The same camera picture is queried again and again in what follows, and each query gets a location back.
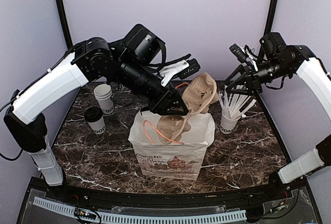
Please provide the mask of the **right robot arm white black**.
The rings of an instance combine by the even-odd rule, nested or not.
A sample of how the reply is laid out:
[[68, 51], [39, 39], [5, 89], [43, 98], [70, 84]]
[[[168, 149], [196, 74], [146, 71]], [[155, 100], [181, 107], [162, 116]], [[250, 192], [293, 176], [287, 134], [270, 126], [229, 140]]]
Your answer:
[[284, 185], [300, 177], [330, 187], [330, 70], [314, 53], [317, 42], [306, 33], [276, 31], [259, 41], [258, 58], [248, 46], [232, 44], [239, 66], [226, 78], [228, 93], [244, 95], [270, 90], [267, 107], [276, 133], [292, 161], [278, 170], [279, 180], [264, 188], [275, 200]]

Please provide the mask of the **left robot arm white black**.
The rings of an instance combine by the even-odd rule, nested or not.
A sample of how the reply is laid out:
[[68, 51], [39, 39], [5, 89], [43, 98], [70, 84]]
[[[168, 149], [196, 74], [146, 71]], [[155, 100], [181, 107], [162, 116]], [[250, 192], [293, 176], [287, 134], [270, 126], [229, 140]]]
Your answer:
[[72, 46], [46, 73], [21, 91], [15, 91], [2, 110], [4, 123], [19, 147], [28, 152], [53, 193], [62, 201], [73, 197], [64, 183], [47, 139], [43, 111], [90, 82], [106, 78], [148, 99], [149, 110], [159, 115], [186, 115], [189, 111], [177, 90], [159, 71], [165, 61], [165, 43], [142, 24], [120, 40], [94, 37]]

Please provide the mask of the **stack of white paper cups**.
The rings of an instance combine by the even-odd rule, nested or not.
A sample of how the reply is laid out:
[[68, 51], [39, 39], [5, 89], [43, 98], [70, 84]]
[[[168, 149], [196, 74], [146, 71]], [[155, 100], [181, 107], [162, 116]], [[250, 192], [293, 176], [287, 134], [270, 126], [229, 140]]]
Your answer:
[[99, 103], [99, 106], [105, 115], [110, 115], [114, 111], [112, 97], [112, 89], [110, 85], [100, 84], [94, 88], [94, 96]]

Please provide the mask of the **brown cardboard cup carrier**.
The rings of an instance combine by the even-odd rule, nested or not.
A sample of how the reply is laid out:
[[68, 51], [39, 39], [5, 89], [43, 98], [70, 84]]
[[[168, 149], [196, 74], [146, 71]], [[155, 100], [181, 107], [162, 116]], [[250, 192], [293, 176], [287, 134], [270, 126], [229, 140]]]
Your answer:
[[162, 144], [178, 143], [182, 133], [191, 129], [188, 120], [207, 113], [209, 106], [219, 100], [216, 81], [207, 72], [198, 75], [186, 87], [182, 99], [189, 110], [187, 115], [162, 116], [157, 123], [158, 138]]

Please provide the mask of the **single white paper cup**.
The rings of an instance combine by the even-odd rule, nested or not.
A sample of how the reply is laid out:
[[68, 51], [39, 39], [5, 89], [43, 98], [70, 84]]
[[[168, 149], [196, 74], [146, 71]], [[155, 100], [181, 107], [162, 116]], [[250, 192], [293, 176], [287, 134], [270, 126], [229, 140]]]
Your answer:
[[87, 122], [90, 126], [90, 128], [93, 130], [93, 132], [96, 135], [101, 135], [105, 132], [106, 130], [106, 125], [104, 123], [104, 119], [101, 118], [96, 122]]

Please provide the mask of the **black cup lid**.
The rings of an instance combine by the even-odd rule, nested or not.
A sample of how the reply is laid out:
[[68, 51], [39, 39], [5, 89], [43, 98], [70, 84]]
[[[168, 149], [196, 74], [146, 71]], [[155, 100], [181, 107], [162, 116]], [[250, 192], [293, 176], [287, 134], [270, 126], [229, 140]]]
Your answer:
[[97, 122], [102, 117], [103, 111], [99, 107], [90, 107], [84, 112], [84, 118], [89, 123]]

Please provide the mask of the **white paper takeout bag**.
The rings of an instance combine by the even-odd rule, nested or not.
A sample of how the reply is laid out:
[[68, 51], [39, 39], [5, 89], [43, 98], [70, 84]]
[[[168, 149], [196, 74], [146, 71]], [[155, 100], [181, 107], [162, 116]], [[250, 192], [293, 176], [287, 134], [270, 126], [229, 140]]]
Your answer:
[[129, 134], [134, 153], [144, 175], [196, 180], [207, 148], [214, 142], [215, 122], [209, 111], [191, 117], [191, 129], [178, 143], [162, 144], [157, 123], [162, 116], [150, 111], [136, 114]]

